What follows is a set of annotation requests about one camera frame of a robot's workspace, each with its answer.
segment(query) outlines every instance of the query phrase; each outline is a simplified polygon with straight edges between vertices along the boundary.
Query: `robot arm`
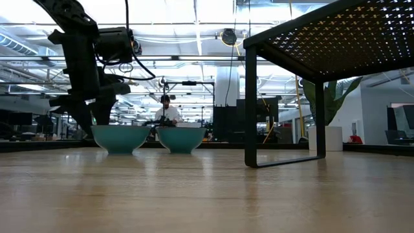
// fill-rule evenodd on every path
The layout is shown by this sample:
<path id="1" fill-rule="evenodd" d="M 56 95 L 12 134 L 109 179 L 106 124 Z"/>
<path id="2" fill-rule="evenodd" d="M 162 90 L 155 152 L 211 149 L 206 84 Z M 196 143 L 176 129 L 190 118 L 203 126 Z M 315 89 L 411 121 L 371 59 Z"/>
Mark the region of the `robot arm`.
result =
<path id="1" fill-rule="evenodd" d="M 66 33 L 98 37 L 98 25 L 77 0 L 34 0 Z"/>
<path id="2" fill-rule="evenodd" d="M 99 125 L 108 125 L 116 94 L 131 90 L 121 82 L 123 76 L 105 74 L 96 59 L 106 65 L 132 62 L 132 30 L 125 27 L 98 29 L 77 0 L 33 0 L 41 6 L 64 32 L 55 30 L 49 40 L 62 45 L 72 89 L 68 95 L 49 101 L 61 106 L 91 136 L 91 111 Z M 86 105 L 85 100 L 95 99 Z"/>

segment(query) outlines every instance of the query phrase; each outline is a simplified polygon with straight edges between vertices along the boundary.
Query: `white shirt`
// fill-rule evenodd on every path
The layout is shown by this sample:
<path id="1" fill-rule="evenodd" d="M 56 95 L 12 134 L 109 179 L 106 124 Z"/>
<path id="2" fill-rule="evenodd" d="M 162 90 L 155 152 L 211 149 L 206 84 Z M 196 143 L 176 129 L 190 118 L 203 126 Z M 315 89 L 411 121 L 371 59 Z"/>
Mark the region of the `white shirt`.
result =
<path id="1" fill-rule="evenodd" d="M 160 120 L 162 117 L 162 109 L 163 107 L 161 107 L 156 113 L 155 113 L 155 120 Z M 168 118 L 169 120 L 176 120 L 179 121 L 180 120 L 180 113 L 179 111 L 173 107 L 173 106 L 169 106 L 166 111 L 165 111 L 165 116 L 166 119 Z"/>

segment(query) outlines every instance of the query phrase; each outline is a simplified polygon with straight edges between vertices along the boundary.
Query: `bowl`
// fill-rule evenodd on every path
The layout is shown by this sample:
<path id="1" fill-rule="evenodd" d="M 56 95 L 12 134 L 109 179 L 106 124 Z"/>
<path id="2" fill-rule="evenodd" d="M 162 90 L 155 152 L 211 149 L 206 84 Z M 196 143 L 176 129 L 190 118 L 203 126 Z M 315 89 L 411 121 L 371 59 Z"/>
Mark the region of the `bowl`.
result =
<path id="1" fill-rule="evenodd" d="M 149 127 L 142 126 L 92 126 L 97 145 L 108 154 L 132 154 L 145 143 Z"/>
<path id="2" fill-rule="evenodd" d="M 170 153 L 191 153 L 200 146 L 206 128 L 159 127 L 158 138 Z"/>

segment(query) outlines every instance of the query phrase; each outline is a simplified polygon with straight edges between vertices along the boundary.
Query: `black cable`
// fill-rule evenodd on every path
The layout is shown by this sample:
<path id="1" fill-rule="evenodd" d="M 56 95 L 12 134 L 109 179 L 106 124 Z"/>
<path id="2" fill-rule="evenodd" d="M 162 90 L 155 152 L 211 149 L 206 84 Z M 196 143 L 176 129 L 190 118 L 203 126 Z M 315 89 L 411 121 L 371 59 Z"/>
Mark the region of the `black cable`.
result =
<path id="1" fill-rule="evenodd" d="M 123 69 L 125 65 L 129 66 L 128 70 Z M 132 72 L 134 70 L 134 66 L 131 63 L 122 63 L 118 66 L 118 70 L 122 73 Z"/>
<path id="2" fill-rule="evenodd" d="M 121 64 L 120 61 L 111 62 L 111 60 L 115 59 L 117 56 L 119 56 L 119 53 L 113 54 L 107 61 L 104 62 L 102 69 L 105 70 L 105 67 L 107 65 L 118 65 L 118 64 Z"/>
<path id="3" fill-rule="evenodd" d="M 129 4 L 128 4 L 128 0 L 125 0 L 125 15 L 126 15 L 126 28 L 127 28 L 127 32 L 129 32 Z"/>
<path id="4" fill-rule="evenodd" d="M 252 36 L 252 22 L 250 20 L 250 0 L 248 0 L 248 37 Z"/>
<path id="5" fill-rule="evenodd" d="M 128 4 L 128 0 L 125 0 L 125 14 L 126 14 L 126 29 L 127 32 L 129 32 L 129 4 Z M 145 67 L 141 61 L 137 58 L 137 56 L 135 55 L 133 48 L 131 47 L 131 54 L 134 57 L 135 61 L 139 64 L 139 66 L 141 66 L 141 68 L 143 68 L 149 75 L 151 75 L 150 78 L 126 78 L 126 79 L 130 79 L 130 80 L 137 80 L 137 81 L 148 81 L 148 80 L 153 80 L 154 78 L 156 78 L 155 74 L 153 74 L 149 69 L 147 69 L 147 67 Z"/>
<path id="6" fill-rule="evenodd" d="M 149 71 L 149 69 L 147 67 L 145 67 L 140 60 L 138 60 L 137 56 L 135 55 L 134 52 L 132 52 L 132 56 L 134 57 L 135 61 L 139 64 L 139 66 L 141 66 L 141 68 L 143 68 L 149 75 L 151 75 L 152 79 L 156 78 L 155 74 L 153 74 L 151 71 Z"/>
<path id="7" fill-rule="evenodd" d="M 235 16 L 234 16 L 234 39 L 235 39 L 235 44 L 237 43 L 237 38 L 235 36 L 235 25 L 236 25 L 236 20 L 237 20 L 237 8 L 235 9 Z M 226 93 L 226 101 L 224 102 L 224 106 L 227 107 L 227 98 L 228 98 L 228 92 L 230 91 L 230 84 L 232 82 L 232 69 L 233 69 L 233 55 L 234 55 L 234 45 L 232 47 L 232 57 L 230 60 L 230 76 L 228 77 L 228 87 L 227 87 L 227 93 Z"/>

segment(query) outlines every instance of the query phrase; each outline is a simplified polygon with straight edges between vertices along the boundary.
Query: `red object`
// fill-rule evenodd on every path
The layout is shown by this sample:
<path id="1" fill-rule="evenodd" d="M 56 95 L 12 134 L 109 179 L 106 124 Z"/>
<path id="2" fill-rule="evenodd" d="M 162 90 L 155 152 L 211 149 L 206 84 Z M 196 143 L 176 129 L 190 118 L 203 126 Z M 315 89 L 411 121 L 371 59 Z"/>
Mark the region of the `red object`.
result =
<path id="1" fill-rule="evenodd" d="M 359 136 L 350 136 L 351 143 L 362 144 L 362 139 Z"/>

